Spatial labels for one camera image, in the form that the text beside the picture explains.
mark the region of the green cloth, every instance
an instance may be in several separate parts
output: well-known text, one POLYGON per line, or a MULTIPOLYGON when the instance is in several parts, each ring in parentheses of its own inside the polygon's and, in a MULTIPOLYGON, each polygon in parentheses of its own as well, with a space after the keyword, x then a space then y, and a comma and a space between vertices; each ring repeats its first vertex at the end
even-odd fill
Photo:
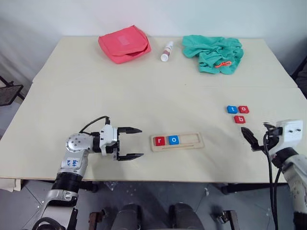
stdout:
POLYGON ((243 57, 242 44, 236 38, 204 37, 201 35, 184 36, 183 54, 187 58, 198 56, 199 71, 208 73, 232 74, 243 57), (215 66, 231 61, 230 66, 215 66))

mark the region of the white bottle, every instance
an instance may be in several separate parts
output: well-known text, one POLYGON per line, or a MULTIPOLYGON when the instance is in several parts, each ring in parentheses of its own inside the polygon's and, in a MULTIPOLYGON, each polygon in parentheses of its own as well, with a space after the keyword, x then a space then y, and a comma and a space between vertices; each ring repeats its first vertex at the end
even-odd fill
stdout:
POLYGON ((168 60, 169 55, 171 54, 171 51, 173 49, 173 45, 174 45, 173 41, 170 41, 169 43, 167 43, 167 45, 165 46, 163 53, 160 57, 161 61, 167 61, 168 60))

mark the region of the black cable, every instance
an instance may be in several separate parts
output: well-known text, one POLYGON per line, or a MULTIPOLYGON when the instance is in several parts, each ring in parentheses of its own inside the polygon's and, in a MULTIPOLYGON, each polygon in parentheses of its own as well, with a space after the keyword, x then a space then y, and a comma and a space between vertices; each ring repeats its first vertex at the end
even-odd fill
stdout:
POLYGON ((275 178, 275 182, 274 182, 274 211, 275 211, 275 216, 276 216, 276 220, 277 220, 277 224, 278 224, 278 216, 277 216, 277 184, 278 184, 278 180, 279 180, 279 176, 282 172, 282 169, 278 169, 276 178, 275 178))
POLYGON ((91 122, 88 123, 86 126, 84 126, 84 128, 81 129, 79 133, 85 133, 84 130, 85 130, 87 127, 89 127, 91 124, 95 123, 96 121, 99 121, 99 120, 104 119, 104 118, 106 119, 106 124, 110 124, 110 118, 109 118, 108 116, 101 116, 101 117, 95 119, 94 121, 91 121, 91 122))
POLYGON ((43 217, 41 219, 39 219, 35 225, 33 226, 32 230, 37 230, 37 228, 39 227, 39 224, 42 222, 47 222, 49 223, 51 226, 54 227, 54 229, 56 230, 64 230, 63 226, 60 225, 56 220, 50 218, 50 217, 43 217))
POLYGON ((264 153, 267 156, 268 164, 269 164, 271 210, 272 210, 273 220, 275 224, 275 230, 278 230, 278 222, 277 222, 277 218, 276 218, 276 214, 274 210, 274 196, 273 196, 274 187, 273 187, 273 176, 272 176, 272 163, 270 160, 270 155, 269 155, 269 150, 268 150, 268 145, 267 145, 267 136, 268 136, 267 133, 263 136, 263 147, 264 147, 264 153))

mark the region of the blue letter block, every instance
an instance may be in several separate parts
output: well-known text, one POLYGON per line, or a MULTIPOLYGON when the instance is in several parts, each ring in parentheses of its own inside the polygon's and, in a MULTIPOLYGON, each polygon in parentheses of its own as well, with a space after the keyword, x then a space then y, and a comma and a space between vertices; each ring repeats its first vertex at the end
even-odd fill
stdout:
POLYGON ((229 114, 236 114, 238 112, 238 109, 235 106, 227 106, 227 112, 229 114))
POLYGON ((170 145, 179 145, 179 137, 178 136, 169 136, 168 142, 170 145))

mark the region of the white wall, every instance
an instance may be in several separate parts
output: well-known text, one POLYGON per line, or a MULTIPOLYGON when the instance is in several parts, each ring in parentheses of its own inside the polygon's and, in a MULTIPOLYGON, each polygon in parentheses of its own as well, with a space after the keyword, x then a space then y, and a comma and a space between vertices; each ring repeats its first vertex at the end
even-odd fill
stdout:
POLYGON ((132 24, 150 36, 263 37, 289 73, 307 55, 306 0, 2 0, 0 74, 29 87, 62 35, 132 24))

